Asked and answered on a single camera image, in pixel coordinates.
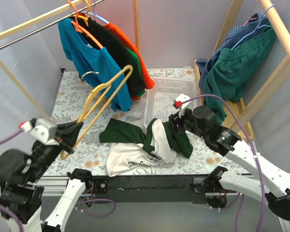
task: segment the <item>floral pattern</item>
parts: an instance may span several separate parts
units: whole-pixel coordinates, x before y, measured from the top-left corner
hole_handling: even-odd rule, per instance
[[[191,68],[148,69],[148,72],[151,77],[183,78],[195,81]],[[77,72],[65,71],[52,114],[53,120],[56,123],[65,123],[78,118],[91,90],[91,86],[80,82]],[[105,102],[106,99],[87,118],[80,134],[84,132]],[[100,144],[99,134],[105,130],[111,118],[133,122],[134,125],[141,127],[143,125],[145,103],[146,93],[133,103],[128,112],[114,112],[111,105],[108,105],[76,147],[75,153],[66,160],[60,160],[58,157],[44,175],[66,176],[67,172],[72,172],[75,168],[88,169],[93,175],[107,175],[106,160],[110,144]],[[191,133],[188,134],[188,137],[194,147],[190,159],[177,155],[175,162],[172,164],[152,168],[137,167],[123,173],[123,175],[209,174],[219,165],[236,173],[247,173],[238,164],[208,149],[202,139]]]

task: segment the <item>white laundry basket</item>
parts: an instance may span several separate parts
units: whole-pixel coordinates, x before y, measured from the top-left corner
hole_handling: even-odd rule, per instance
[[[181,93],[193,98],[197,96],[196,83],[190,80],[154,77],[155,86],[147,92],[144,113],[144,126],[147,127],[153,118],[159,118],[162,122],[169,120],[171,114],[176,113],[173,107],[174,99]],[[198,106],[194,100],[188,108],[194,109]]]

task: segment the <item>hanging clothes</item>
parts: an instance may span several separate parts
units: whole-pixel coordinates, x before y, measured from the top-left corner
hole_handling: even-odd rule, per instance
[[[199,80],[199,88],[204,92],[203,86],[206,79],[206,76],[208,72],[213,68],[214,64],[218,60],[220,51],[222,48],[229,48],[231,49],[240,39],[242,39],[245,35],[253,32],[253,30],[256,28],[258,23],[261,20],[260,26],[263,26],[269,22],[267,17],[263,17],[261,14],[257,13],[254,14],[251,18],[255,18],[252,20],[249,20],[248,23],[245,26],[237,26],[232,28],[229,33],[227,34],[225,43],[217,49],[217,51],[212,55],[212,57],[207,59],[199,59],[197,60],[197,65],[201,72],[201,77]],[[244,38],[239,45],[245,43],[246,41],[250,40],[251,38],[261,34],[263,32],[263,28],[257,29],[254,33]]]
[[[67,59],[73,61],[78,73],[83,75],[92,70],[99,72],[98,75],[91,73],[84,78],[92,87],[109,81],[121,70],[105,47],[101,50],[93,48],[79,32],[76,32],[71,19],[59,22],[58,28],[64,53]],[[123,79],[124,75],[121,75],[113,82],[106,97],[109,98],[112,95]],[[112,109],[116,111],[119,106],[125,112],[130,109],[131,105],[132,100],[125,83],[112,100]]]
[[[113,23],[109,23],[104,27],[112,32],[128,49],[133,51],[138,56],[138,58],[140,59],[141,70],[146,89],[151,89],[152,87],[154,87],[155,82],[149,76],[145,63],[143,62],[143,59],[137,47],[131,42],[131,40],[125,35],[125,33]]]
[[[272,28],[263,27],[262,30],[261,34],[233,50],[221,49],[217,62],[206,77],[204,94],[214,94],[232,102],[242,98],[243,84],[261,65],[276,39]],[[224,121],[226,113],[220,100],[205,97],[204,105],[216,113],[219,124]]]
[[[128,52],[131,54],[132,56],[132,59],[133,59],[133,62],[134,62],[134,65],[136,67],[137,70],[135,70],[136,72],[139,73],[139,75],[143,78],[142,76],[142,71],[141,71],[141,64],[140,64],[140,60],[139,58],[137,57],[137,55],[132,52],[130,49],[128,49]],[[135,96],[131,96],[132,97],[132,100],[137,100],[139,99],[143,94],[145,93],[145,89],[143,89],[139,94],[136,94]]]
[[[103,26],[92,20],[88,19],[88,27],[84,20],[78,19],[80,26],[85,28],[90,34],[92,34],[103,47],[106,47],[109,54],[116,61],[118,66],[123,69],[126,65],[130,64],[133,67],[133,73],[127,80],[127,86],[130,95],[137,96],[145,88],[144,81],[140,74],[137,72],[137,67],[134,65],[133,58],[128,52],[127,48],[122,42],[117,39],[111,32],[105,29]],[[86,35],[83,35],[84,39],[93,47],[98,49],[97,45]]]
[[[190,157],[193,150],[185,133],[174,134],[168,123],[156,118],[149,123],[146,135],[135,125],[111,118],[99,139],[100,143],[112,143],[106,161],[109,176],[173,163],[177,153]]]

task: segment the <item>orange hanger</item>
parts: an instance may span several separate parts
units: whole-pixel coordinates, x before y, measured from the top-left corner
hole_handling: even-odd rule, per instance
[[[74,21],[71,21],[71,23],[74,25],[74,27],[75,27],[75,30],[77,31],[77,32],[79,32],[79,33],[82,33],[82,32],[84,32],[87,36],[89,36],[89,38],[91,38],[97,45],[98,45],[98,47],[100,48],[100,49],[102,49],[103,48],[103,46],[101,45],[101,43],[95,38],[95,37],[93,37],[85,28],[83,28],[82,26],[80,26],[79,24],[78,24],[78,20],[77,20],[77,18],[79,17],[79,15],[78,15],[78,12],[77,12],[77,8],[74,6],[74,4],[71,2],[71,1],[67,1],[67,3],[68,4],[70,4],[73,8],[74,8],[74,10],[75,10],[75,14],[76,14],[76,17],[75,17],[75,22]]]

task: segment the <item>t-shirt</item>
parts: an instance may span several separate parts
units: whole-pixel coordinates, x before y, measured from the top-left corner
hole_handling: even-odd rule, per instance
[[[136,55],[134,52],[132,52],[130,49],[127,48],[127,50],[128,50],[128,52],[131,54],[131,56],[132,56],[132,58],[133,58],[133,61],[134,61],[134,64],[135,64],[135,66],[137,67],[137,70],[135,70],[135,71],[137,71],[137,72],[140,74],[140,76],[143,78],[143,76],[142,76],[142,72],[141,72],[141,65],[140,65],[140,60],[139,60],[139,58],[138,58],[137,55]],[[145,93],[145,90],[143,89],[139,94],[136,94],[136,95],[135,95],[137,98],[134,98],[134,96],[132,96],[132,100],[139,99],[139,97],[142,96],[144,93]]]
[[[92,70],[99,72],[99,74],[90,73],[84,77],[84,80],[92,87],[108,82],[121,70],[105,47],[102,49],[95,49],[88,46],[83,36],[75,30],[71,23],[71,19],[65,19],[59,22],[58,28],[64,53],[67,59],[73,61],[78,73],[83,75]],[[113,82],[106,97],[109,98],[113,94],[124,77],[125,76],[122,74]],[[114,111],[117,108],[117,104],[121,107],[122,111],[128,111],[130,109],[132,100],[126,83],[116,94],[112,103]]]
[[[142,80],[142,77],[137,72],[137,67],[134,65],[131,54],[128,52],[124,44],[110,31],[108,31],[106,28],[104,28],[91,18],[88,19],[88,27],[86,26],[84,20],[79,18],[78,22],[79,25],[85,28],[90,34],[92,34],[103,47],[106,47],[109,54],[116,61],[121,69],[123,69],[126,65],[132,65],[133,72],[130,78],[127,80],[127,86],[130,95],[136,96],[137,94],[139,94],[145,88],[145,84]],[[92,41],[88,36],[84,34],[83,37],[92,47],[98,49],[96,43]]]
[[[125,33],[122,32],[122,30],[119,29],[119,27],[117,27],[113,23],[109,23],[105,25],[104,27],[108,29],[110,32],[112,32],[128,49],[133,51],[138,56],[138,58],[140,59],[141,70],[143,74],[143,80],[146,85],[146,89],[151,89],[152,87],[154,87],[155,82],[150,78],[148,71],[146,69],[146,66],[142,60],[141,54],[139,50],[137,49],[137,47],[131,42],[131,40],[125,35]]]

